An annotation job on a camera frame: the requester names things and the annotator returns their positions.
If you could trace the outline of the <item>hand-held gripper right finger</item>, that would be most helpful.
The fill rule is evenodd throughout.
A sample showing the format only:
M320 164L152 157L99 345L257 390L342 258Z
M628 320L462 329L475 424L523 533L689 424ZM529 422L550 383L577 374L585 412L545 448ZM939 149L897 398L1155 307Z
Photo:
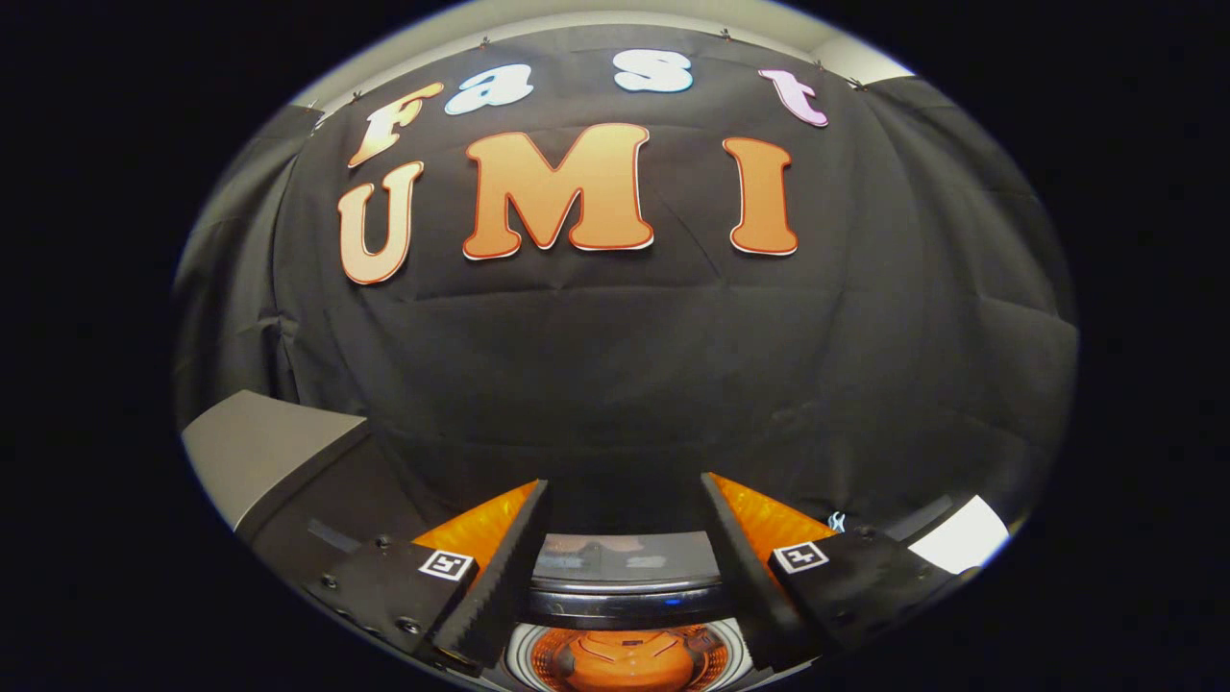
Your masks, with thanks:
M847 655L978 573L950 572L879 527L836 531L711 472L700 486L704 530L756 667Z

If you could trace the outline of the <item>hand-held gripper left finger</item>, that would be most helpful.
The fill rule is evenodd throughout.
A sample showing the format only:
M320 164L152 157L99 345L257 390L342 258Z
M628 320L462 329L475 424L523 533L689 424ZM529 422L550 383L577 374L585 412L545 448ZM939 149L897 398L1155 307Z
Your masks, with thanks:
M379 535L305 580L308 599L413 660L493 667L549 533L551 487L506 490L410 540Z

